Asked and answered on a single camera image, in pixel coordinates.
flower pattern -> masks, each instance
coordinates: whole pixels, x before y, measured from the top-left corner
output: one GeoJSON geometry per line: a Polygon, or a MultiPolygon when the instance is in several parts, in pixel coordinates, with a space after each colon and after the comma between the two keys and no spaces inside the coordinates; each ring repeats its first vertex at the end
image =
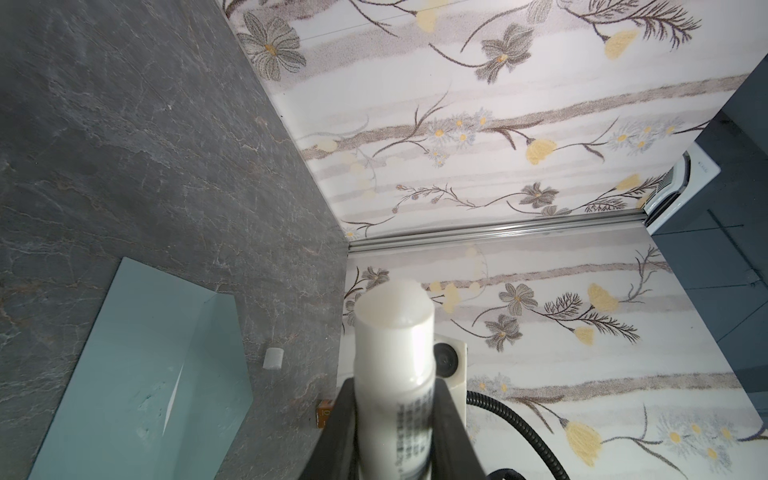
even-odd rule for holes
{"type": "Polygon", "coordinates": [[[506,292],[500,292],[498,298],[502,302],[508,303],[507,309],[510,314],[520,316],[523,314],[523,306],[527,309],[535,308],[538,302],[533,299],[533,290],[527,285],[521,283],[515,288],[511,283],[504,285],[506,292]]]}
{"type": "Polygon", "coordinates": [[[493,121],[493,112],[480,108],[472,118],[474,120],[475,128],[481,130],[486,128],[493,121]]]}
{"type": "Polygon", "coordinates": [[[485,343],[491,348],[495,348],[497,352],[504,351],[504,341],[509,342],[509,345],[514,345],[515,340],[523,336],[520,333],[518,319],[505,314],[498,316],[498,322],[485,322],[485,326],[491,330],[492,334],[485,340],[485,343]]]}
{"type": "Polygon", "coordinates": [[[344,229],[344,238],[346,238],[346,241],[351,242],[358,239],[357,235],[357,229],[347,227],[344,229]]]}
{"type": "Polygon", "coordinates": [[[456,129],[453,137],[458,149],[471,147],[475,143],[475,132],[472,126],[462,123],[462,126],[456,129]]]}
{"type": "Polygon", "coordinates": [[[280,67],[291,73],[306,67],[306,59],[297,51],[299,35],[285,20],[275,17],[266,28],[251,12],[245,12],[243,20],[250,34],[240,32],[237,38],[261,78],[280,81],[280,67]]]}
{"type": "Polygon", "coordinates": [[[574,335],[578,341],[591,346],[594,343],[594,328],[590,326],[578,326],[574,329],[574,335]]]}
{"type": "Polygon", "coordinates": [[[679,118],[665,121],[627,122],[618,125],[611,132],[607,138],[607,146],[613,151],[626,150],[629,154],[640,154],[660,139],[678,132],[683,124],[679,118]]]}
{"type": "Polygon", "coordinates": [[[498,72],[506,67],[509,71],[516,65],[528,60],[531,54],[528,49],[533,43],[533,28],[511,23],[501,40],[483,40],[482,51],[488,61],[475,71],[478,80],[488,84],[496,82],[498,72]]]}
{"type": "Polygon", "coordinates": [[[376,285],[381,285],[384,282],[389,282],[389,270],[379,268],[373,271],[373,267],[369,266],[368,269],[360,276],[363,280],[368,280],[366,284],[366,290],[371,290],[376,285]]]}
{"type": "Polygon", "coordinates": [[[571,210],[568,208],[561,208],[558,210],[557,205],[550,205],[541,209],[542,217],[560,217],[561,215],[569,215],[571,210]]]}
{"type": "Polygon", "coordinates": [[[355,325],[355,320],[357,320],[357,317],[355,316],[355,303],[357,303],[357,300],[359,300],[360,296],[362,295],[362,292],[358,292],[353,300],[347,300],[344,303],[344,308],[346,309],[346,324],[350,326],[355,325]]]}
{"type": "Polygon", "coordinates": [[[427,135],[429,143],[440,147],[445,146],[453,140],[451,133],[455,129],[455,124],[449,118],[438,119],[427,124],[427,135]]]}
{"type": "Polygon", "coordinates": [[[445,301],[442,304],[442,309],[446,313],[453,313],[454,308],[456,308],[456,306],[462,302],[462,296],[458,292],[458,288],[456,288],[456,285],[454,285],[453,282],[446,285],[443,292],[445,301]]]}
{"type": "Polygon", "coordinates": [[[752,437],[737,439],[733,423],[718,415],[701,417],[698,415],[662,415],[657,430],[660,444],[673,455],[680,458],[690,456],[704,458],[710,470],[716,473],[730,472],[732,462],[729,449],[739,442],[764,439],[761,430],[752,437]]]}
{"type": "Polygon", "coordinates": [[[619,301],[612,296],[602,286],[596,283],[591,283],[587,289],[587,295],[589,295],[589,301],[594,306],[594,309],[602,313],[615,312],[619,307],[619,301]]]}
{"type": "Polygon", "coordinates": [[[523,187],[523,193],[527,197],[520,200],[521,205],[530,204],[533,208],[541,208],[544,205],[550,205],[554,201],[554,196],[560,192],[554,188],[546,187],[541,189],[541,182],[536,182],[533,185],[526,185],[523,187]]]}
{"type": "Polygon", "coordinates": [[[432,159],[432,164],[435,168],[442,168],[445,166],[445,161],[448,160],[448,155],[443,149],[441,148],[433,148],[429,152],[427,152],[427,155],[432,159]]]}
{"type": "Polygon", "coordinates": [[[531,162],[532,165],[538,165],[542,160],[552,154],[558,145],[551,140],[544,138],[538,138],[528,144],[528,149],[525,151],[525,158],[531,162]]]}
{"type": "Polygon", "coordinates": [[[605,56],[610,60],[616,60],[627,50],[627,47],[637,37],[640,31],[637,29],[619,31],[605,42],[605,56]]]}
{"type": "Polygon", "coordinates": [[[565,438],[568,440],[571,450],[587,466],[594,467],[594,461],[598,458],[598,453],[603,447],[600,434],[583,423],[560,419],[560,424],[565,429],[565,438]]]}

camera lens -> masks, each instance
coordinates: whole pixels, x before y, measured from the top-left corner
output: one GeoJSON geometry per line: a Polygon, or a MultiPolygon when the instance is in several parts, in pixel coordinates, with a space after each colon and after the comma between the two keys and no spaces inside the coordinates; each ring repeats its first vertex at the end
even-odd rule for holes
{"type": "Polygon", "coordinates": [[[434,347],[437,376],[447,379],[458,369],[458,354],[448,343],[436,343],[434,347]]]}

floral wall panel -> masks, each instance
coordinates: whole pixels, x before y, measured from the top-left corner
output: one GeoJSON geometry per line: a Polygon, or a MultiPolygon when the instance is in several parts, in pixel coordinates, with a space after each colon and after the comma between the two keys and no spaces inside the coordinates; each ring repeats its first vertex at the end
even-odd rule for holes
{"type": "Polygon", "coordinates": [[[350,239],[635,208],[768,51],[764,0],[222,8],[350,239]]]}
{"type": "MultiPolygon", "coordinates": [[[[350,255],[339,386],[356,300],[393,279],[422,283],[435,331],[468,343],[468,387],[522,415],[572,478],[764,478],[760,417],[642,226],[350,255]]],[[[467,418],[487,472],[551,477],[508,424],[467,418]]]]}

vent grille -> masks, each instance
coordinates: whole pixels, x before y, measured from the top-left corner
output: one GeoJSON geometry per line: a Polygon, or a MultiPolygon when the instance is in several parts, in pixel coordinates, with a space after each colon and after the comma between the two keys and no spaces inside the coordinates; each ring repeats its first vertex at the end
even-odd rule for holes
{"type": "Polygon", "coordinates": [[[670,170],[664,174],[664,176],[661,178],[661,181],[659,182],[659,186],[656,187],[656,191],[660,192],[663,189],[669,187],[672,184],[672,174],[674,172],[674,167],[670,168],[670,170]]]}

black corrugated cable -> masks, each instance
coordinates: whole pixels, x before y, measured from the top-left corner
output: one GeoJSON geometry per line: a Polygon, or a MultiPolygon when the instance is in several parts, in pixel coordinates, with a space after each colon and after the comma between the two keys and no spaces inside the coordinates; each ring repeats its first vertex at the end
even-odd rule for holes
{"type": "Polygon", "coordinates": [[[467,391],[467,405],[480,407],[481,409],[488,410],[491,413],[502,417],[507,421],[509,425],[515,427],[515,430],[523,435],[523,438],[531,444],[531,447],[538,453],[538,456],[544,460],[544,463],[552,472],[552,475],[557,480],[569,480],[568,474],[565,473],[563,465],[560,465],[558,458],[554,456],[552,450],[547,447],[544,440],[538,436],[538,433],[531,428],[531,426],[512,409],[499,402],[496,399],[492,399],[489,396],[483,395],[479,392],[467,391]]]}

